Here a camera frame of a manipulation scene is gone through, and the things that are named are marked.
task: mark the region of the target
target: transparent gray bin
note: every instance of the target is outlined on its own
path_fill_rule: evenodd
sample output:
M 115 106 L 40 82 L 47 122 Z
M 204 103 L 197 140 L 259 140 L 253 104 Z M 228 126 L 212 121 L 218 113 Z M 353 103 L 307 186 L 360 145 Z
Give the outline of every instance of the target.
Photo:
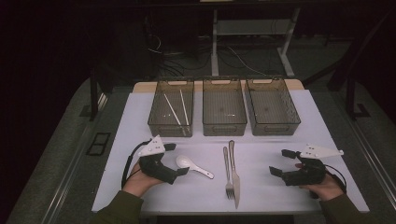
M 204 77 L 205 136 L 242 136 L 248 123 L 239 77 Z
M 152 136 L 192 137 L 193 98 L 192 77 L 160 77 L 148 117 Z
M 279 77 L 247 77 L 245 96 L 253 135 L 293 135 L 301 123 Z

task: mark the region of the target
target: hand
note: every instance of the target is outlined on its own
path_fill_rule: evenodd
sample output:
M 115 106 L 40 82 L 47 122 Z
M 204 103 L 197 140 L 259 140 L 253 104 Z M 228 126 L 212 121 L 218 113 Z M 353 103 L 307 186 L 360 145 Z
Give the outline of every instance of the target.
M 151 187 L 163 183 L 161 180 L 145 175 L 140 170 L 139 161 L 134 165 L 131 175 L 122 188 L 123 191 L 141 197 Z
M 344 194 L 337 182 L 330 175 L 326 175 L 320 184 L 303 185 L 299 187 L 300 189 L 309 189 L 315 192 L 323 202 Z

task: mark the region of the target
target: white tabletop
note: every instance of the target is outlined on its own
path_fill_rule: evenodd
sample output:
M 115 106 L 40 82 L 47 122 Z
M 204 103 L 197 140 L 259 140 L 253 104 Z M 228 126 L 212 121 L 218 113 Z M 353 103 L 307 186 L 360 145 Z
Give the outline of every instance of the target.
M 269 173 L 269 166 L 283 171 L 297 170 L 298 160 L 281 156 L 281 149 L 301 151 L 306 144 L 336 149 L 335 143 L 318 112 L 309 91 L 290 91 L 301 124 L 292 136 L 253 136 L 250 123 L 244 136 L 203 135 L 202 93 L 194 98 L 193 136 L 165 137 L 165 143 L 176 143 L 174 151 L 166 152 L 162 162 L 176 170 L 176 157 L 190 157 L 198 166 L 215 175 L 209 179 L 195 171 L 179 176 L 173 185 L 161 184 L 150 189 L 143 199 L 142 215 L 218 215 L 218 214 L 303 214 L 320 210 L 317 200 L 298 187 L 287 187 L 281 178 Z M 92 211 L 107 206 L 120 190 L 125 162 L 132 150 L 152 135 L 148 126 L 153 92 L 131 93 L 125 106 L 120 127 L 111 149 L 106 169 Z M 236 171 L 241 179 L 241 199 L 238 209 L 225 194 L 226 172 L 223 147 L 235 141 Z M 138 159 L 134 156 L 133 164 Z M 362 212 L 369 211 L 355 181 L 341 157 L 322 160 L 338 169 L 346 178 L 348 196 Z

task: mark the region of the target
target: fork handle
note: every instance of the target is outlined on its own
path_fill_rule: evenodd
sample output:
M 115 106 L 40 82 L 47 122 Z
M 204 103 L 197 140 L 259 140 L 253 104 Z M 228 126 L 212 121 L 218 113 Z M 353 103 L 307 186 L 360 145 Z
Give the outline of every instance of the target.
M 230 180 L 230 170 L 229 170 L 229 164 L 228 164 L 228 149 L 227 147 L 223 148 L 224 152 L 224 161 L 225 161 L 225 171 L 227 172 L 227 180 Z
M 231 161 L 231 168 L 233 170 L 235 170 L 235 161 L 233 160 L 233 145 L 235 144 L 235 142 L 233 140 L 231 140 L 228 144 L 228 147 L 230 149 L 230 161 Z

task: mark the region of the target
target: white spoon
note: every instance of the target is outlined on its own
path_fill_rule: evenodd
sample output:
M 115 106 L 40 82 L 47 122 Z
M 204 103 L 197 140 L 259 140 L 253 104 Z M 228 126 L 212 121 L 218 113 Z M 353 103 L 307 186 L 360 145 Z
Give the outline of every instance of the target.
M 201 167 L 195 165 L 194 162 L 192 162 L 192 160 L 190 160 L 190 158 L 186 157 L 186 156 L 178 156 L 176 158 L 176 163 L 178 165 L 178 167 L 180 168 L 186 168 L 186 167 L 190 167 L 190 170 L 194 170 L 197 171 L 203 175 L 206 175 L 207 177 L 213 179 L 213 177 L 215 177 L 212 173 L 208 172 L 207 170 L 202 169 Z

